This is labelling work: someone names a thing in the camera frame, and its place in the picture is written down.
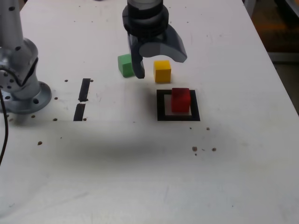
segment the gray robot arm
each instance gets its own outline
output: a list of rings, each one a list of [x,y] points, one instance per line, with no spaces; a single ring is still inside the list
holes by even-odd
[[[36,77],[38,50],[23,38],[18,0],[0,0],[0,88],[7,112],[28,114],[44,108],[51,90]]]

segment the black square outline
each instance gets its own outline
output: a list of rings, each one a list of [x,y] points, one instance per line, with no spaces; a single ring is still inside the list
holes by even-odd
[[[171,95],[172,90],[157,90],[158,121],[200,121],[195,90],[190,90],[191,115],[165,115],[164,95]]]

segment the red cube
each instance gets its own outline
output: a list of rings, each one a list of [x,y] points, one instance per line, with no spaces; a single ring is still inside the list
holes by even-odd
[[[173,113],[188,113],[191,104],[188,88],[172,88],[171,111]]]

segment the robotic arm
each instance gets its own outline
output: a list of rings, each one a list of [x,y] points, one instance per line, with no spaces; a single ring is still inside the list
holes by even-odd
[[[128,0],[122,19],[137,78],[145,75],[143,57],[166,55],[181,63],[187,59],[182,39],[168,24],[168,18],[163,0]]]
[[[23,38],[18,0],[0,0],[0,88],[7,112],[33,113],[50,102],[49,86],[36,77],[37,62],[36,45]]]

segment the yellow cube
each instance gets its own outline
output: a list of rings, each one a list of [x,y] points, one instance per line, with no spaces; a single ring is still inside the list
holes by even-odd
[[[169,61],[154,62],[154,78],[156,83],[170,83],[171,66]]]

